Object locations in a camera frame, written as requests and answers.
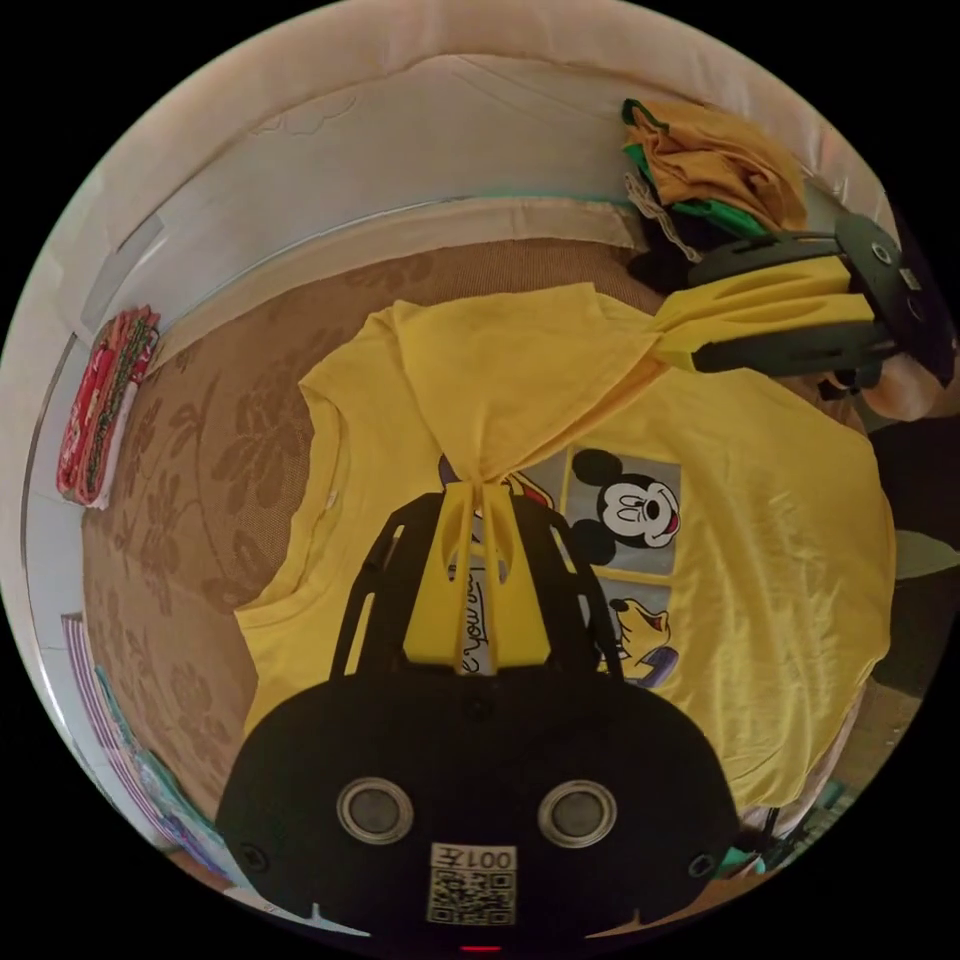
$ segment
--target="striped fabric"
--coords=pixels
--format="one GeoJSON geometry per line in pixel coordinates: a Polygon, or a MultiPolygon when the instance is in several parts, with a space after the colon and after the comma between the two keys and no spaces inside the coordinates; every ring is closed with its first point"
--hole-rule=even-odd
{"type": "Polygon", "coordinates": [[[124,789],[130,795],[130,799],[136,804],[153,829],[169,841],[171,846],[179,847],[181,845],[180,838],[177,837],[165,818],[161,816],[153,801],[140,785],[136,774],[128,766],[123,743],[116,732],[113,718],[103,702],[82,619],[75,614],[65,614],[60,620],[63,624],[63,635],[67,641],[70,666],[77,682],[77,688],[80,691],[80,697],[83,700],[84,710],[90,719],[97,742],[103,747],[110,768],[117,775],[124,789]]]}

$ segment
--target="folded towel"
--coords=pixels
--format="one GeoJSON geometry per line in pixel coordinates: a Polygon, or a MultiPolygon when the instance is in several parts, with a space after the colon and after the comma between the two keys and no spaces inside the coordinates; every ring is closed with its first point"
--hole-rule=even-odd
{"type": "Polygon", "coordinates": [[[101,331],[60,445],[57,489],[65,499],[100,509],[109,502],[117,448],[133,403],[127,388],[146,375],[159,339],[158,320],[143,307],[119,314],[101,331]]]}
{"type": "Polygon", "coordinates": [[[134,382],[127,384],[123,394],[123,402],[117,412],[117,421],[113,428],[113,437],[110,440],[110,449],[107,452],[106,467],[103,471],[103,481],[100,484],[100,495],[90,504],[95,510],[106,510],[110,506],[110,489],[113,487],[113,478],[117,473],[117,460],[120,457],[120,446],[127,430],[127,420],[130,418],[130,408],[137,396],[138,385],[134,382]]]}

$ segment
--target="bed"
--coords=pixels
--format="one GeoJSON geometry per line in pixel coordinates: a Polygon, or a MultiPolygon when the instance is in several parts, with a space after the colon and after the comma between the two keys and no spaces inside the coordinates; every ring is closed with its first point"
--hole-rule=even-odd
{"type": "MultiPolygon", "coordinates": [[[[397,299],[430,304],[591,281],[655,311],[659,298],[626,271],[637,242],[630,218],[607,214],[608,234],[623,224],[617,243],[457,243],[297,285],[232,319],[225,293],[225,307],[211,302],[161,342],[131,414],[110,507],[84,518],[86,619],[94,657],[134,732],[209,816],[256,684],[233,610],[281,563],[306,481],[310,426],[298,380],[397,299]]],[[[303,256],[248,280],[259,293],[245,295],[259,299],[299,276],[303,256]]],[[[329,251],[322,257],[333,262],[329,251]]],[[[824,404],[810,384],[789,386],[861,429],[849,404],[824,404]]],[[[854,716],[811,772],[800,807],[826,781],[854,716]]],[[[765,811],[744,815],[751,823],[765,811]]]]}

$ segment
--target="label sticker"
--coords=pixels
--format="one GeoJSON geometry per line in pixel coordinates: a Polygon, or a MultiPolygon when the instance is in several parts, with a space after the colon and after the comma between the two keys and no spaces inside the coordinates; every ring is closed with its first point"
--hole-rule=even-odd
{"type": "Polygon", "coordinates": [[[429,923],[510,926],[516,912],[516,847],[432,844],[429,923]]]}

